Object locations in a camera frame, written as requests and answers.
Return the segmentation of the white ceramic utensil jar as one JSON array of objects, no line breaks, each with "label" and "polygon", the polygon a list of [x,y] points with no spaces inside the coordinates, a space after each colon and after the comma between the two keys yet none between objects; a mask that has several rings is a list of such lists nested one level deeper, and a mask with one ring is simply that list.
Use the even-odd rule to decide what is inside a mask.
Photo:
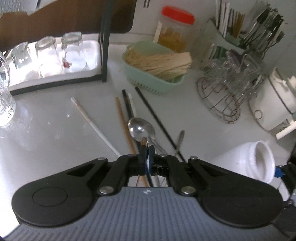
[{"label": "white ceramic utensil jar", "polygon": [[272,182],[275,174],[274,155],[264,141],[241,144],[210,163],[267,184]]}]

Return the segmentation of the white chopstick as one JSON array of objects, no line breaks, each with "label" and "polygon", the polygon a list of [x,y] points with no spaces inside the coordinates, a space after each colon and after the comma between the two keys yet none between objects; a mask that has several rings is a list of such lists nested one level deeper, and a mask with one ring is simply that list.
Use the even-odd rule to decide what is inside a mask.
[{"label": "white chopstick", "polygon": [[72,97],[71,98],[72,103],[76,106],[76,108],[79,110],[79,112],[82,114],[82,116],[86,119],[86,121],[89,123],[89,125],[93,128],[93,130],[100,136],[100,138],[107,144],[107,146],[116,154],[116,156],[120,157],[121,154],[119,151],[112,145],[112,143],[106,138],[106,136],[100,131],[100,129],[97,127],[95,123],[91,120],[89,115],[85,112],[83,107],[79,104],[79,102]]},{"label": "white chopstick", "polygon": [[132,98],[132,94],[131,93],[128,93],[128,99],[129,99],[130,107],[132,109],[132,115],[133,115],[133,117],[136,117],[137,116],[137,112],[136,112],[136,109],[135,109],[135,105],[134,105],[134,102],[133,102],[133,98]]}]

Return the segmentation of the brown wooden chopstick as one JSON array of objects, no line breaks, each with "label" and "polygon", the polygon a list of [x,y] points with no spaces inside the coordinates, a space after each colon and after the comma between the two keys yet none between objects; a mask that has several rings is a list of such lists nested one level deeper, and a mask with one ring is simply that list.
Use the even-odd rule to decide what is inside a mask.
[{"label": "brown wooden chopstick", "polygon": [[[118,97],[115,97],[115,103],[116,103],[116,109],[117,109],[117,112],[118,112],[119,119],[121,121],[122,129],[123,129],[123,131],[125,133],[125,138],[126,138],[126,141],[128,143],[129,149],[130,149],[132,154],[137,154],[137,152],[135,150],[135,147],[134,147],[134,144],[133,144],[133,141],[132,141],[132,137],[130,136],[130,132],[128,131],[127,122],[125,120],[125,117],[124,117],[124,114],[123,114],[123,111],[122,111],[122,107],[121,107],[121,104],[120,104],[120,100],[119,100]],[[145,187],[149,186],[148,181],[145,178],[145,176],[138,176],[136,186],[138,185],[139,180],[142,181],[142,183],[143,183],[143,185]]]}]

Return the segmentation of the upturned drinking glass left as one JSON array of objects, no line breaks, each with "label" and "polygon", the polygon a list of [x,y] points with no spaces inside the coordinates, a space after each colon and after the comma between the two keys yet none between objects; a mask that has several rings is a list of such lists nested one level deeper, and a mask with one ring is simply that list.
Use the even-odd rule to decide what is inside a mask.
[{"label": "upturned drinking glass left", "polygon": [[32,59],[28,42],[22,42],[16,45],[11,51],[11,58],[16,69],[21,69],[31,63]]}]

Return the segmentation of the red lid plastic jar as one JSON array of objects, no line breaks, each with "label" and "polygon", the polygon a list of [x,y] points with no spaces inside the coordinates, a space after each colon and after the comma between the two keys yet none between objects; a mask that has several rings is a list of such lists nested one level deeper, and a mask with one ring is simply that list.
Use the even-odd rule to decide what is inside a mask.
[{"label": "red lid plastic jar", "polygon": [[153,42],[180,53],[188,45],[194,23],[195,16],[189,11],[166,5],[161,10]]}]

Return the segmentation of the large steel spoon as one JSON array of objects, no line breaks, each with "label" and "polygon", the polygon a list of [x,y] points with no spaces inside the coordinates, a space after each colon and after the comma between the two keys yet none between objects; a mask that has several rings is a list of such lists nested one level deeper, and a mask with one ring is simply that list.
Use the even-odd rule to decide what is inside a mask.
[{"label": "large steel spoon", "polygon": [[[167,154],[167,152],[161,147],[160,144],[156,141],[155,137],[155,129],[151,123],[143,118],[131,118],[127,124],[128,131],[131,137],[136,140],[137,142],[141,142],[143,137],[147,139],[148,148],[153,146],[154,149],[158,149],[163,154]],[[152,159],[149,157],[146,162],[142,161],[142,158],[139,155],[139,163],[144,166],[144,174],[152,181],[151,173],[152,173]]]}]

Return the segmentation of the green chopstick holder caddy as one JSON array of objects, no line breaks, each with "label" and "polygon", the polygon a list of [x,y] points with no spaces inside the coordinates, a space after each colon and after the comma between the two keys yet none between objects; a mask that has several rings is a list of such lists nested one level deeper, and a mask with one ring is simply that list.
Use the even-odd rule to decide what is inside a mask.
[{"label": "green chopstick holder caddy", "polygon": [[219,59],[226,56],[227,50],[238,53],[254,53],[263,59],[267,51],[285,36],[281,30],[285,21],[283,16],[269,4],[255,14],[245,30],[245,15],[230,7],[225,1],[215,1],[215,17],[202,29],[204,41],[202,61]]}]

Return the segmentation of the upturned drinking glass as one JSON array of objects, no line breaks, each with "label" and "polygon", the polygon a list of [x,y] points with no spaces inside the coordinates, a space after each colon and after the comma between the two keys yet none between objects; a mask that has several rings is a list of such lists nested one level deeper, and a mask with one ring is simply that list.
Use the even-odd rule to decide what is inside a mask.
[{"label": "upturned drinking glass", "polygon": [[16,69],[21,69],[31,63],[32,59],[28,42],[22,42],[16,45],[11,51],[11,58]]},{"label": "upturned drinking glass", "polygon": [[62,64],[66,72],[79,72],[86,67],[81,32],[65,33],[62,43]]},{"label": "upturned drinking glass", "polygon": [[56,39],[46,36],[35,44],[39,63],[39,73],[42,77],[59,74],[62,70],[57,52]]}]

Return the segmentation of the black chopstick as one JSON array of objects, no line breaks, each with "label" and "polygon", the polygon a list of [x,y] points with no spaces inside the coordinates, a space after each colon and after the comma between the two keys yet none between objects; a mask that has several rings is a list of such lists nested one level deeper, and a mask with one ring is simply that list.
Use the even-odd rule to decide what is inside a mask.
[{"label": "black chopstick", "polygon": [[143,103],[145,104],[146,108],[149,110],[149,112],[151,113],[152,117],[154,118],[154,120],[157,122],[158,126],[160,127],[160,129],[162,130],[162,132],[164,133],[164,135],[166,136],[166,138],[168,139],[168,141],[170,142],[171,146],[176,149],[177,145],[175,144],[175,142],[173,141],[173,139],[171,138],[170,134],[168,133],[168,131],[166,130],[165,126],[163,125],[163,123],[161,122],[161,120],[159,119],[159,117],[157,116],[157,114],[155,113],[155,111],[153,110],[152,106],[149,104],[148,100],[145,98],[145,96],[142,94],[141,90],[138,87],[135,87],[135,91],[137,92],[137,94],[139,95],[140,99],[143,101]]},{"label": "black chopstick", "polygon": [[[128,120],[130,120],[131,118],[134,117],[133,111],[132,111],[132,105],[130,104],[130,100],[128,98],[128,94],[127,94],[126,90],[123,89],[121,92],[122,92],[123,99],[124,99],[124,102],[125,102],[125,107],[126,107],[126,110],[127,110]],[[149,180],[149,178],[147,178],[147,176],[139,176],[139,178],[142,180],[144,186],[146,186],[146,187],[151,187],[152,186],[152,181]]]}]

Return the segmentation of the wooden cutting board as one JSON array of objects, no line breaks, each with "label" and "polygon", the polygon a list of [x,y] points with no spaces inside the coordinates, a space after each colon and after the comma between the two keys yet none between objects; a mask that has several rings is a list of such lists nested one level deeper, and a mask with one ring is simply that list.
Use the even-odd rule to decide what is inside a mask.
[{"label": "wooden cutting board", "polygon": [[136,1],[1,1],[1,51],[67,32],[99,33],[108,4],[110,31],[129,32]]}]

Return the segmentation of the upturned drinking glass middle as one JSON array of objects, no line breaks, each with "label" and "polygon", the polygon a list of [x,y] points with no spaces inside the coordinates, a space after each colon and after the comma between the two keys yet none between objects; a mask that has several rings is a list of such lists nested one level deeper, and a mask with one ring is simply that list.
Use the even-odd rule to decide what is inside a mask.
[{"label": "upturned drinking glass middle", "polygon": [[56,39],[46,36],[35,44],[39,63],[39,73],[42,77],[59,74],[62,70],[57,52]]}]

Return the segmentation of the white electric cooker pot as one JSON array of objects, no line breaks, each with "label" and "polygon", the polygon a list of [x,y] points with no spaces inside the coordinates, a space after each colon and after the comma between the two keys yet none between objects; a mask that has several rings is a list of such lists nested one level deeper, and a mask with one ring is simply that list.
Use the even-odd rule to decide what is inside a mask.
[{"label": "white electric cooker pot", "polygon": [[248,104],[257,123],[266,131],[276,129],[280,140],[295,130],[295,76],[274,68]]}]

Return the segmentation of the green basket of sticks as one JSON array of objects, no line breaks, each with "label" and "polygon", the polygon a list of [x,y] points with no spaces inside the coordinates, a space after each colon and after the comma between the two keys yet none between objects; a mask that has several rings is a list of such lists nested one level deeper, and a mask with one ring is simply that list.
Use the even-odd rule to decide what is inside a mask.
[{"label": "green basket of sticks", "polygon": [[152,41],[129,44],[121,57],[130,83],[156,95],[179,86],[192,64],[189,52],[176,53]]}]

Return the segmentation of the black dish rack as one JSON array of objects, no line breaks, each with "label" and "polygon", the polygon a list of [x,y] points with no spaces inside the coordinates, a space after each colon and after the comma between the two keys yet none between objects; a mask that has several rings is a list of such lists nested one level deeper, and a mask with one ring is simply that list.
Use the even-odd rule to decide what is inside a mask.
[{"label": "black dish rack", "polygon": [[97,41],[83,40],[80,32],[72,32],[19,44],[10,57],[20,68],[10,68],[1,53],[1,91],[15,96],[69,84],[105,82],[113,1],[105,1],[104,7]]}]

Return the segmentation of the upturned drinking glass right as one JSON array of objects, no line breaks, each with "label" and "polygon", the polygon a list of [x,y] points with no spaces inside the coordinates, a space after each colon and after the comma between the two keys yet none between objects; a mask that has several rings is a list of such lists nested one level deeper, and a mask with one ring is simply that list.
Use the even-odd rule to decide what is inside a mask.
[{"label": "upturned drinking glass right", "polygon": [[62,64],[66,72],[79,72],[86,67],[81,32],[65,33],[62,43]]}]

